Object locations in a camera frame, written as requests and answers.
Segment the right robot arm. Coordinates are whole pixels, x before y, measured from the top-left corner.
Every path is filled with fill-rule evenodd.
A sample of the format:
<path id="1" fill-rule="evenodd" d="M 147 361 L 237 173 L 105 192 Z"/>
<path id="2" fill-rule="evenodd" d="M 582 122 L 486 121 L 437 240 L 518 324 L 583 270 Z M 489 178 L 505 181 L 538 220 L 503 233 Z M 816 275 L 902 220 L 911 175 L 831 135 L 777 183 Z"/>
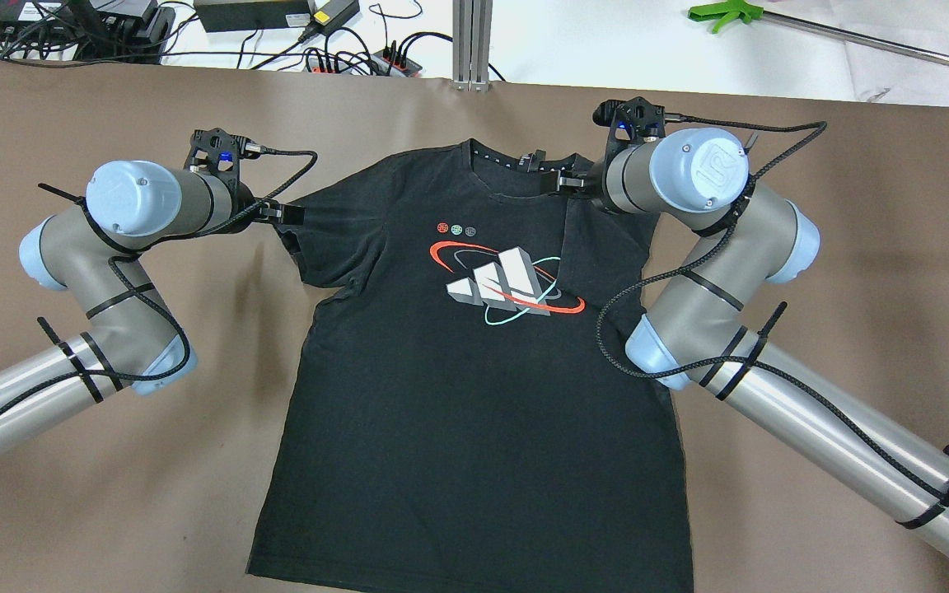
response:
<path id="1" fill-rule="evenodd" d="M 625 345 L 630 375 L 699 384 L 949 560 L 949 446 L 937 448 L 771 342 L 741 311 L 765 284 L 794 280 L 817 226 L 758 184 L 741 140 L 721 128 L 654 136 L 626 124 L 587 171 L 545 172 L 544 190 L 620 215 L 671 215 L 698 236 Z"/>

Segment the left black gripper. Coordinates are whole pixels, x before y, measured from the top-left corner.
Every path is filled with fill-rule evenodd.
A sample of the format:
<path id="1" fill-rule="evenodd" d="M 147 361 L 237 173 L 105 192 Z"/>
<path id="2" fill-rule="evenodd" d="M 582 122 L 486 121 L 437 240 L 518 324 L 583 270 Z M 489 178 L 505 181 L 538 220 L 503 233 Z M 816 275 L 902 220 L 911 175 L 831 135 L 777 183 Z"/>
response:
<path id="1" fill-rule="evenodd" d="M 300 226 L 305 208 L 297 205 L 267 205 L 271 199 L 237 196 L 232 199 L 232 231 L 244 231 L 252 224 Z"/>

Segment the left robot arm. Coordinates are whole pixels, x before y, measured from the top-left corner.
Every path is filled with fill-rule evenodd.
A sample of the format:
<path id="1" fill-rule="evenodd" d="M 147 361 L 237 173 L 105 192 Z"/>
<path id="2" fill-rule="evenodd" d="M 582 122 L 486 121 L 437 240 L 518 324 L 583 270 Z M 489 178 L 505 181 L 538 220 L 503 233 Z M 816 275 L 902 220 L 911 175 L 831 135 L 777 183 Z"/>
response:
<path id="1" fill-rule="evenodd" d="M 297 285 L 290 260 L 269 230 L 203 239 L 181 260 L 155 259 L 183 296 L 184 333 L 137 255 L 155 244 L 180 246 L 229 225 L 237 197 L 223 181 L 150 162 L 102 166 L 90 205 L 73 199 L 42 218 L 48 199 L 21 191 L 0 161 L 0 455 L 134 385 L 151 393 L 193 365 L 191 347 L 212 334 L 223 349 L 218 371 L 189 392 L 239 395 L 281 390 L 275 347 L 295 353 Z"/>

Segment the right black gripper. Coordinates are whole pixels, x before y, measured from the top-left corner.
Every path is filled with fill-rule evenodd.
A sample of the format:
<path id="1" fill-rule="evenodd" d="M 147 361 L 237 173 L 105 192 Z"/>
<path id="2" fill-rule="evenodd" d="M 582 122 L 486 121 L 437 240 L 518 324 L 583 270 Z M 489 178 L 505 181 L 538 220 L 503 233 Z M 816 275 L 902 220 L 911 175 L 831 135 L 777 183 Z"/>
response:
<path id="1" fill-rule="evenodd" d="M 517 171 L 535 172 L 542 169 L 546 151 L 532 151 L 517 159 Z M 577 193 L 579 198 L 590 200 L 595 207 L 606 207 L 604 189 L 604 165 L 591 166 L 581 174 L 566 171 L 541 172 L 540 193 Z"/>

